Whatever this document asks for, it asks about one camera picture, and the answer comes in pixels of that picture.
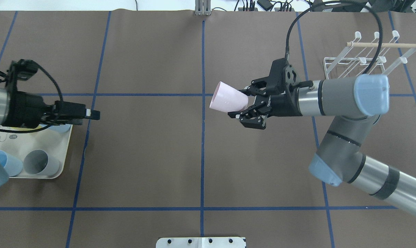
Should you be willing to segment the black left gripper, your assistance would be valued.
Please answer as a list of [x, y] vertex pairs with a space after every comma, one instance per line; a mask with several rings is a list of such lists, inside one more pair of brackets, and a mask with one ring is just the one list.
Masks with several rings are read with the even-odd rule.
[[55, 105], [47, 105], [40, 95], [19, 91], [18, 81], [29, 80], [39, 70], [57, 86], [55, 79], [37, 62], [26, 59], [11, 62], [4, 78], [10, 100], [4, 126], [37, 128], [40, 124], [47, 127], [82, 125], [83, 119], [100, 120], [100, 111], [87, 108], [84, 104], [55, 101]]

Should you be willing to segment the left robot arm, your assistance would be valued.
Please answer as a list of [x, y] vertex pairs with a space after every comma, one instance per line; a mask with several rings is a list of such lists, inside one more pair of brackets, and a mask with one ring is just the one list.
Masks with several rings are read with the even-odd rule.
[[[58, 100], [18, 89], [38, 71], [54, 84]], [[12, 61], [0, 71], [0, 187], [9, 179], [55, 179], [63, 171], [74, 125], [99, 120], [100, 112], [63, 99], [53, 77], [37, 62]]]

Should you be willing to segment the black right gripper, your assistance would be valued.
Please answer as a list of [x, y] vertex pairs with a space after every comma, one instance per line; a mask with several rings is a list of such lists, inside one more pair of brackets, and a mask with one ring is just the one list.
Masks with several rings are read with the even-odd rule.
[[252, 80], [241, 93], [255, 97], [250, 106], [240, 110], [228, 111], [228, 116], [238, 119], [246, 128], [264, 130], [269, 117], [302, 116], [298, 104], [298, 83], [296, 72], [287, 59], [272, 62], [269, 75]]

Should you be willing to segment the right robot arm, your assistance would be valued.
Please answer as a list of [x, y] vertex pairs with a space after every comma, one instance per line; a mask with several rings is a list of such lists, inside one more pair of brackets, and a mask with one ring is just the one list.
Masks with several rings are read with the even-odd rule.
[[416, 178], [360, 151], [372, 127], [389, 110], [386, 75], [362, 74], [333, 80], [301, 81], [286, 58], [272, 62], [269, 75], [240, 93], [253, 105], [227, 111], [247, 128], [265, 129], [270, 117], [333, 116], [310, 173], [337, 187], [353, 185], [376, 199], [416, 216]]

